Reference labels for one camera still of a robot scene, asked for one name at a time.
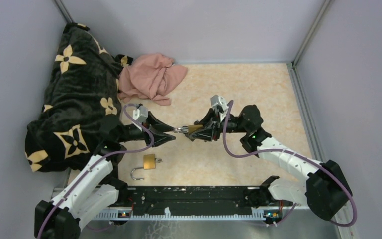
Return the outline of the brass padlock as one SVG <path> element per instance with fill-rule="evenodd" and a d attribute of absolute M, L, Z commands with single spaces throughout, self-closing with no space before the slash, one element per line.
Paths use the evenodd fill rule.
<path fill-rule="evenodd" d="M 157 159 L 155 154 L 146 154 L 143 156 L 143 163 L 141 167 L 133 168 L 130 172 L 130 177 L 134 181 L 142 181 L 144 180 L 143 177 L 135 177 L 134 173 L 137 170 L 153 170 L 156 168 Z"/>
<path fill-rule="evenodd" d="M 188 125 L 188 126 L 182 126 L 179 128 L 175 128 L 172 130 L 173 133 L 182 133 L 182 134 L 190 134 L 195 132 L 196 130 L 202 128 L 203 126 L 200 124 L 197 125 Z"/>

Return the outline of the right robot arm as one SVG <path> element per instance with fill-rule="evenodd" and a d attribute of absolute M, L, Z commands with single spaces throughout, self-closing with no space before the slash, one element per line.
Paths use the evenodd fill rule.
<path fill-rule="evenodd" d="M 284 146 L 262 128 L 263 119 L 256 105 L 245 106 L 238 116 L 231 114 L 231 104 L 212 107 L 205 117 L 186 127 L 188 139 L 223 142 L 234 158 L 255 156 L 275 164 L 297 179 L 291 182 L 271 176 L 261 185 L 260 198 L 266 205 L 285 200 L 308 206 L 319 218 L 329 221 L 347 203 L 353 219 L 357 209 L 353 193 L 340 168 L 333 160 L 310 159 Z"/>

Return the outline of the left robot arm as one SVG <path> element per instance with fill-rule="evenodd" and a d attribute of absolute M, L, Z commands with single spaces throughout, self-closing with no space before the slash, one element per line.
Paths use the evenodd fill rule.
<path fill-rule="evenodd" d="M 130 205 L 128 184 L 118 178 L 115 168 L 128 151 L 123 142 L 144 141 L 145 151 L 175 139 L 174 127 L 158 120 L 140 107 L 123 125 L 118 116 L 105 116 L 100 124 L 103 141 L 91 154 L 79 175 L 50 201 L 35 208 L 34 236 L 37 239 L 77 239 L 87 224 L 102 210 L 116 204 Z"/>

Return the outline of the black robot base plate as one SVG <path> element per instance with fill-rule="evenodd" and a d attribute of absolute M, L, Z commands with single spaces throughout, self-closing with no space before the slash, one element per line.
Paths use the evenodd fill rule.
<path fill-rule="evenodd" d="M 272 207 L 280 213 L 289 201 L 278 201 L 259 186 L 136 186 L 114 206 L 131 208 L 134 216 L 250 216 Z"/>

